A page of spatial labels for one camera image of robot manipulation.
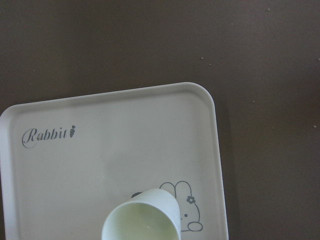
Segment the cream yellow cup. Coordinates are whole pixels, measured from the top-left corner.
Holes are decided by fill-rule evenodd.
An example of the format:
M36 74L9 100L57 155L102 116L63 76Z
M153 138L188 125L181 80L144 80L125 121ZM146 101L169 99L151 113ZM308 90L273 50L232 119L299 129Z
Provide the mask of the cream yellow cup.
M118 205L107 216L102 240L180 240L181 215L168 191L146 190Z

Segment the cream rabbit tray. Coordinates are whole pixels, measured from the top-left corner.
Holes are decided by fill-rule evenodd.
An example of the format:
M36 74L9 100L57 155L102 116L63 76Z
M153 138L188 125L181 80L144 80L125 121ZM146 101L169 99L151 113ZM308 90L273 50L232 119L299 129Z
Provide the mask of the cream rabbit tray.
M229 237L215 103L192 82L17 104L0 116L7 240L99 240L139 192L175 196L184 240Z

